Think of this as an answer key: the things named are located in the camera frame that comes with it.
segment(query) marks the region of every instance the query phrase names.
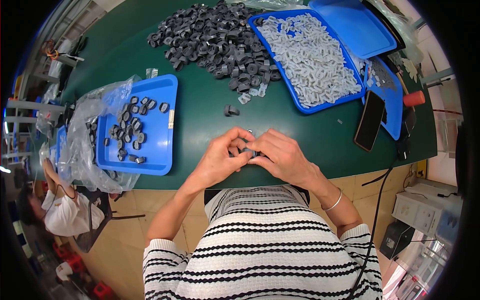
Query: black phone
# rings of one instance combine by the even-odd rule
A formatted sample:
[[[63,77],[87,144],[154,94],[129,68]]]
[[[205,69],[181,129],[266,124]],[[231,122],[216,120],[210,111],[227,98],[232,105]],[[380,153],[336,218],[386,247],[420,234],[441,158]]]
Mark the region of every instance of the black phone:
[[[385,111],[385,102],[374,92],[368,91],[360,124],[353,141],[365,151],[371,151],[377,138]]]

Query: black and white striped top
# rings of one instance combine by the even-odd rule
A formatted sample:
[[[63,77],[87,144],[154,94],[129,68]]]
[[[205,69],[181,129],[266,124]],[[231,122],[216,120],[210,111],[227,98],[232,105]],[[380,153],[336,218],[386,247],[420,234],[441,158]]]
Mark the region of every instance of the black and white striped top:
[[[193,253],[145,249],[145,299],[345,299],[370,241],[366,224],[338,239],[290,186],[223,190],[205,211]],[[382,298],[379,269],[373,248],[354,299]]]

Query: bangle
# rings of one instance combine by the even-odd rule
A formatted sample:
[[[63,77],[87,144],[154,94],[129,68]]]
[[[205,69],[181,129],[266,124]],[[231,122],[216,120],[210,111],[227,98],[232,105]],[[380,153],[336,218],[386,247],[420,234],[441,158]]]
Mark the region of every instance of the bangle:
[[[342,190],[341,190],[340,188],[338,188],[338,190],[340,191],[340,197],[338,198],[338,200],[336,201],[336,203],[335,203],[332,207],[327,208],[327,209],[324,209],[324,208],[322,207],[322,209],[323,209],[324,211],[327,212],[327,211],[329,211],[329,210],[332,210],[332,209],[340,202],[340,199],[342,199],[343,193],[342,193]]]

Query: green table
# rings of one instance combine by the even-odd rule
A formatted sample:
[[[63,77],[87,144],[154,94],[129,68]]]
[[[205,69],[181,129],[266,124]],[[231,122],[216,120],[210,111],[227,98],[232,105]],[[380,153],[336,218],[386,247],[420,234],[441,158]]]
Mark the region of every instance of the green table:
[[[216,1],[205,4],[215,5]],[[375,146],[366,152],[353,143],[363,105],[350,101],[311,115],[295,107],[283,81],[270,83],[264,98],[254,97],[246,105],[237,100],[237,93],[228,89],[228,79],[216,80],[194,64],[175,72],[163,57],[166,46],[151,48],[146,37],[157,25],[190,1],[126,0],[85,34],[89,37],[79,62],[72,72],[62,101],[73,99],[74,91],[83,95],[97,87],[122,81],[137,74],[145,78],[145,69],[158,68],[158,75],[174,73],[179,80],[173,137],[173,165],[162,177],[142,175],[136,189],[174,190],[180,187],[203,155],[208,142],[237,125],[260,135],[275,128],[298,141],[307,159],[317,164],[328,178],[338,178],[386,169],[396,155],[395,141],[384,128],[380,129]],[[421,89],[420,81],[404,76],[410,92]],[[416,107],[417,124],[411,135],[409,164],[437,154],[432,105],[428,92],[426,103]],[[240,115],[223,116],[225,104],[240,109]],[[247,165],[215,188],[277,185],[283,182],[258,166]]]

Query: red stool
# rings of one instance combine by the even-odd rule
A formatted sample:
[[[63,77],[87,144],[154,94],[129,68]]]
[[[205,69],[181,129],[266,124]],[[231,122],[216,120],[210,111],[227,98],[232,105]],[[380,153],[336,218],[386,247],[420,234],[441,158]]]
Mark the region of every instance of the red stool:
[[[55,250],[59,258],[61,258],[62,260],[67,260],[69,257],[72,256],[72,253],[70,253],[68,249],[59,247],[55,242],[53,243],[53,250]]]
[[[72,253],[71,257],[65,260],[68,262],[72,271],[78,273],[85,270],[84,264],[82,263],[82,257],[76,253]]]
[[[114,299],[113,298],[113,291],[112,288],[100,281],[96,287],[93,289],[93,293],[100,299],[100,300],[107,300],[107,299]]]

